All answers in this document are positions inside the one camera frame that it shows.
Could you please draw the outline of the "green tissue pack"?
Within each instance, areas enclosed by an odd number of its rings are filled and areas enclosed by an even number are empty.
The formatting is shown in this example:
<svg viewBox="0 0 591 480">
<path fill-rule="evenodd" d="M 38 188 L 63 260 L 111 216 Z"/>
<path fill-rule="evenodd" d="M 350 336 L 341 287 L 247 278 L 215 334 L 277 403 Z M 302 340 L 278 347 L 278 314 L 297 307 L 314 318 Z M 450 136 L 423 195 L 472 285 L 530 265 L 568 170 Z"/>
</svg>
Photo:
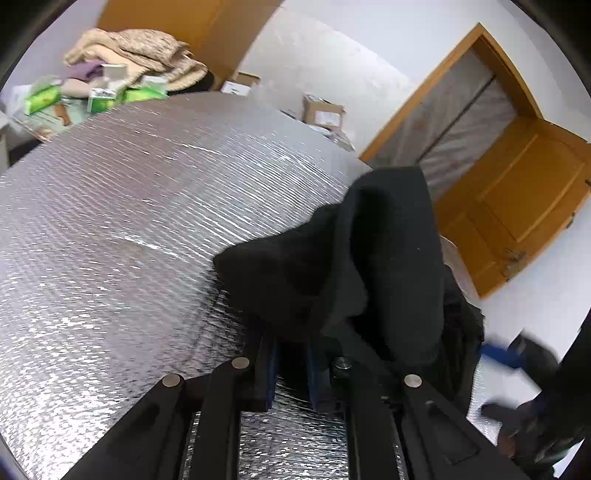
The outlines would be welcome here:
<svg viewBox="0 0 591 480">
<path fill-rule="evenodd" d="M 59 86 L 50 86 L 25 99 L 24 114 L 30 116 L 61 100 L 61 89 Z"/>
</svg>

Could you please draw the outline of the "orange wooden wardrobe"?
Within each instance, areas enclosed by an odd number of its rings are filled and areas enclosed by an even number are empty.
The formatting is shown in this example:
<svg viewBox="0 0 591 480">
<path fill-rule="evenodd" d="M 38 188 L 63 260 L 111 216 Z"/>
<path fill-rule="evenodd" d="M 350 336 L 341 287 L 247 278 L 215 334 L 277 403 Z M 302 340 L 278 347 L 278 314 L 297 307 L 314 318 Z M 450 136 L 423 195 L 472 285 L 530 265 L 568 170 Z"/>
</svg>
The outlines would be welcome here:
<svg viewBox="0 0 591 480">
<path fill-rule="evenodd" d="M 107 31 L 135 28 L 168 33 L 189 44 L 218 86 L 238 70 L 280 6 L 274 0 L 109 1 L 97 26 Z"/>
</svg>

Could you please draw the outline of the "green white carton box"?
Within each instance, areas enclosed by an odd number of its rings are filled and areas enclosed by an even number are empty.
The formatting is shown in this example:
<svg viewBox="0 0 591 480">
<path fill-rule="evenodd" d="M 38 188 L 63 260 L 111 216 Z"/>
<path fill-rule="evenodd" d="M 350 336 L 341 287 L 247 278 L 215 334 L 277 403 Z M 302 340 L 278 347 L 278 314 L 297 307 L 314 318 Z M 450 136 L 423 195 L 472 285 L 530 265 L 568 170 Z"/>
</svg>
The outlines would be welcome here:
<svg viewBox="0 0 591 480">
<path fill-rule="evenodd" d="M 111 109 L 117 102 L 115 90 L 107 88 L 91 88 L 87 99 L 89 114 L 102 113 Z"/>
</svg>

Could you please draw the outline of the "brown cardboard box with label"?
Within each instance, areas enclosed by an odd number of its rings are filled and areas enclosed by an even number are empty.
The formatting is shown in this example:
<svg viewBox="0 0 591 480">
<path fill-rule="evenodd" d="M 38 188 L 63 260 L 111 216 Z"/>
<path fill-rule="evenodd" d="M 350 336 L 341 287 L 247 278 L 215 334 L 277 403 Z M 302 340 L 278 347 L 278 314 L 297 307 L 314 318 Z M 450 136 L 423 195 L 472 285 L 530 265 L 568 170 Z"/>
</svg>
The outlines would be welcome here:
<svg viewBox="0 0 591 480">
<path fill-rule="evenodd" d="M 304 94 L 304 123 L 329 130 L 341 129 L 345 108 L 318 96 Z"/>
</svg>

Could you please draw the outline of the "beige floral blanket pile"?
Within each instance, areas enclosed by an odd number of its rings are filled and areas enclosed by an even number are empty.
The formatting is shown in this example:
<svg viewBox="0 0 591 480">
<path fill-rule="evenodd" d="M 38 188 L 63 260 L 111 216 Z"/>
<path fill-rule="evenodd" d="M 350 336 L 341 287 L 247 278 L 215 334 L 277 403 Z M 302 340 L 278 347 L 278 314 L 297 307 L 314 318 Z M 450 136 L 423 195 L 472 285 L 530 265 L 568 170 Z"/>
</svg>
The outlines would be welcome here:
<svg viewBox="0 0 591 480">
<path fill-rule="evenodd" d="M 187 43 L 150 29 L 87 30 L 64 55 L 64 63 L 73 66 L 90 60 L 125 65 L 128 86 L 138 86 L 144 76 L 163 78 L 169 93 L 192 87 L 208 73 Z"/>
</svg>

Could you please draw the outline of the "translucent plastic door curtain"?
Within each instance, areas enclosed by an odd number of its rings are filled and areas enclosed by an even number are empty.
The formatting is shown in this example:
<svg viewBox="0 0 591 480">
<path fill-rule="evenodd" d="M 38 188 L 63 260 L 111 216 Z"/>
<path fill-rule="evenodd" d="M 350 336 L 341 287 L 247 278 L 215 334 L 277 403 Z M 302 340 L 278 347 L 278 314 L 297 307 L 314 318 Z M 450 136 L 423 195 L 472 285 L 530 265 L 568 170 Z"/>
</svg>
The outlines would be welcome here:
<svg viewBox="0 0 591 480">
<path fill-rule="evenodd" d="M 469 50 L 402 122 L 370 166 L 419 167 L 431 199 L 437 201 L 516 116 L 496 75 Z"/>
</svg>

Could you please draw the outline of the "orange wooden door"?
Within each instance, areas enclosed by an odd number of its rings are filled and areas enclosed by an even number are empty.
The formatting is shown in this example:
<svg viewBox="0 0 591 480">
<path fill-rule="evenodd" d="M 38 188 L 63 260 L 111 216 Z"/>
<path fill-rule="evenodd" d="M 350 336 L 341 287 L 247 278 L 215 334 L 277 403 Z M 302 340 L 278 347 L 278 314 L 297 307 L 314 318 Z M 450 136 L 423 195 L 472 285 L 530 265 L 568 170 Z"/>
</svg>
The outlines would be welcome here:
<svg viewBox="0 0 591 480">
<path fill-rule="evenodd" d="M 518 117 L 436 201 L 435 212 L 485 298 L 542 253 L 589 194 L 589 143 L 545 120 Z"/>
</svg>

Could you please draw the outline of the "white small cardboard box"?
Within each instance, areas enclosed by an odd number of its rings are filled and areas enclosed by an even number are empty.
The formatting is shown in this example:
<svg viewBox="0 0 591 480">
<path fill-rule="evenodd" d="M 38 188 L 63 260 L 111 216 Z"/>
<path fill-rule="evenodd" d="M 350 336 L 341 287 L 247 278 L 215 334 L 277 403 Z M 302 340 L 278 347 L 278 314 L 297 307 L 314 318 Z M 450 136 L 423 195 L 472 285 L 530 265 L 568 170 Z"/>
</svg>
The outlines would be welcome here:
<svg viewBox="0 0 591 480">
<path fill-rule="evenodd" d="M 238 71 L 223 82 L 221 93 L 247 96 L 259 83 L 259 76 Z"/>
</svg>

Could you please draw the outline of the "black garment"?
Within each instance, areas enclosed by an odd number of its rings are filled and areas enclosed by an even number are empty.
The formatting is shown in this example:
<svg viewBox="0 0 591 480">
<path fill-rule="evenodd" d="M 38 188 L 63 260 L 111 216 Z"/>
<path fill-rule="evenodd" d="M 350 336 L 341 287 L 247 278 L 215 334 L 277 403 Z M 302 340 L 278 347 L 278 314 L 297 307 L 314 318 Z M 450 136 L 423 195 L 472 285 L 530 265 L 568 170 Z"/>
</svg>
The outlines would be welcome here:
<svg viewBox="0 0 591 480">
<path fill-rule="evenodd" d="M 420 169 L 370 171 L 308 222 L 230 246 L 213 266 L 245 320 L 284 351 L 414 373 L 468 410 L 483 316 L 444 260 Z"/>
</svg>

